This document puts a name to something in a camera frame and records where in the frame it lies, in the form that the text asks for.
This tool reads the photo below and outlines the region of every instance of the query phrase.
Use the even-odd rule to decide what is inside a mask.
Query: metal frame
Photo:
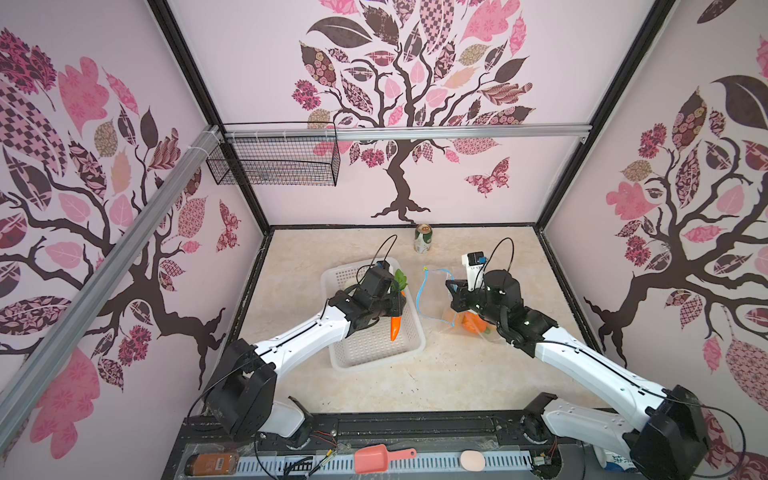
[[[219,144],[217,132],[217,127],[208,125],[197,136],[104,263],[75,295],[63,317],[46,332],[38,348],[5,387],[0,395],[0,450],[14,438],[189,179]]]

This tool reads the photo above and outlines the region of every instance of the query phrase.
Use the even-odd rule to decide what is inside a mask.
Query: wire basket
[[[256,131],[252,137],[228,138],[207,160],[216,183],[335,187],[341,164],[336,126],[329,122],[275,123],[301,123],[310,131],[292,136],[290,131],[266,130]]]

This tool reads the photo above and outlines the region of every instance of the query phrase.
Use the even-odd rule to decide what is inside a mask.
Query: plastic scoop
[[[395,460],[416,458],[415,449],[387,452],[386,445],[365,447],[355,452],[355,473],[382,473],[389,468],[389,463]]]

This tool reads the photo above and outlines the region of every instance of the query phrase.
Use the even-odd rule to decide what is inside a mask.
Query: aluminum rail
[[[232,124],[237,128],[248,124]],[[467,125],[464,127],[337,128],[339,141],[409,140],[412,138],[501,138],[501,137],[586,137],[589,124]],[[331,135],[330,129],[234,130],[227,138],[317,137]]]
[[[37,405],[61,367],[69,360],[85,330],[93,323],[134,259],[144,248],[160,221],[168,213],[195,170],[218,146],[218,127],[208,125],[177,166],[168,174],[160,190],[149,200],[136,221],[127,229],[95,271],[74,296],[69,308],[45,334],[37,349],[14,375],[0,395],[0,451],[14,438],[22,423]]]

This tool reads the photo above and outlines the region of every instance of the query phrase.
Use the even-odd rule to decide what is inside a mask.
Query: marble floor
[[[330,268],[370,259],[389,235],[399,235],[390,253],[408,276],[415,299],[424,266],[448,268],[462,279],[461,255],[511,237],[511,274],[521,284],[525,304],[557,320],[571,334],[581,333],[531,227],[437,228],[426,254],[413,250],[413,229],[278,230],[270,244],[240,337],[250,343],[282,333],[323,308],[320,275]],[[506,268],[511,253],[503,243],[490,265]],[[425,291],[438,292],[428,283]],[[448,296],[434,294],[423,313],[442,312]],[[277,385],[276,398],[291,395],[311,412],[397,412],[428,410],[521,409],[539,392],[550,392],[588,407],[606,404],[559,370],[506,343],[490,343],[462,327],[423,319],[424,351],[391,366],[362,372],[333,369],[328,349],[297,366]]]

